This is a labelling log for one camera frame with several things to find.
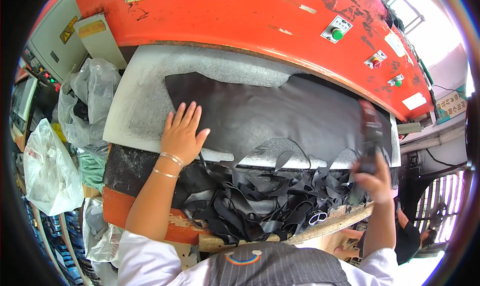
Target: hand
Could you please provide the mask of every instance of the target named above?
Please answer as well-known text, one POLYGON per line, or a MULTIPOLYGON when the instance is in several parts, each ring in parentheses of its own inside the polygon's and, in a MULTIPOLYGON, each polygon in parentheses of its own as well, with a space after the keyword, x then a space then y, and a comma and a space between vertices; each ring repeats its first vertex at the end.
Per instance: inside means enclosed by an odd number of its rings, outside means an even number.
POLYGON ((385 163, 384 157, 381 153, 376 154, 376 168, 377 172, 375 176, 367 173, 357 173, 359 163, 357 162, 352 172, 354 174, 355 181, 357 181, 363 189, 370 193, 371 199, 379 204, 393 202, 390 182, 390 171, 388 170, 387 163, 385 163))
POLYGON ((195 137, 202 107, 192 102, 183 115, 185 107, 185 103, 180 104, 175 118, 173 112, 167 115, 160 150, 178 156, 187 165, 200 153, 210 129, 201 130, 195 137))

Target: rainbow patch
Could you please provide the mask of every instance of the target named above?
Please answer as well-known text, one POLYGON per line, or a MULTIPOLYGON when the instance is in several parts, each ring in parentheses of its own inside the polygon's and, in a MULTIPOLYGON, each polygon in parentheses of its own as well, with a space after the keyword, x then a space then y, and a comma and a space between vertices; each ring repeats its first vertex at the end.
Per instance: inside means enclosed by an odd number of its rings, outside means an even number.
POLYGON ((261 251, 253 251, 253 257, 248 260, 237 260, 232 257, 233 252, 225 253, 225 259, 235 265, 249 265, 260 260, 261 251))

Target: sign with chinese text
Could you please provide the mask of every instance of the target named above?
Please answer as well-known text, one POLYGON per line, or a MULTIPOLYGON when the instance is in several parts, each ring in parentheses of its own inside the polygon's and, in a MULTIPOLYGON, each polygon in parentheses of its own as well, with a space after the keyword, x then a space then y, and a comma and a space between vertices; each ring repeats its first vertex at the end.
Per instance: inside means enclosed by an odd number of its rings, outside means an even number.
POLYGON ((467 109, 467 97, 465 85, 460 86, 456 91, 437 100, 437 125, 444 123, 451 118, 463 113, 467 109))

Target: red emergency stop button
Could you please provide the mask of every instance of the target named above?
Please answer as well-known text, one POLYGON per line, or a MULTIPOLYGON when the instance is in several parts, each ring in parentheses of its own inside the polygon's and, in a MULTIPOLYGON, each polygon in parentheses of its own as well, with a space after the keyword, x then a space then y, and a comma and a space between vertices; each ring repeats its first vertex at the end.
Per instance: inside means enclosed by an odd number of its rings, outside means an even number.
POLYGON ((382 62, 378 58, 373 58, 371 60, 371 64, 372 64, 373 68, 379 68, 379 67, 381 67, 382 62))

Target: silver bangle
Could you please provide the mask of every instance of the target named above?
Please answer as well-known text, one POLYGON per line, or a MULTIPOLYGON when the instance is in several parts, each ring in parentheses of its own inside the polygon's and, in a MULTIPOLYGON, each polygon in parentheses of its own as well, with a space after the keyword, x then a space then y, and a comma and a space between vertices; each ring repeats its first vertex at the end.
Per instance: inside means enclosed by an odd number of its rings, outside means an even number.
POLYGON ((167 157, 167 158, 173 160, 175 163, 177 163, 181 168, 185 167, 185 163, 183 163, 183 161, 177 155, 170 154, 170 153, 167 153, 167 152, 162 152, 162 153, 160 153, 160 157, 167 157))
POLYGON ((174 179, 180 178, 180 176, 174 176, 174 175, 170 175, 170 174, 165 174, 164 172, 161 172, 161 171, 159 171, 158 169, 153 169, 153 171, 156 172, 156 173, 159 173, 160 175, 167 176, 167 177, 169 177, 169 178, 174 178, 174 179))

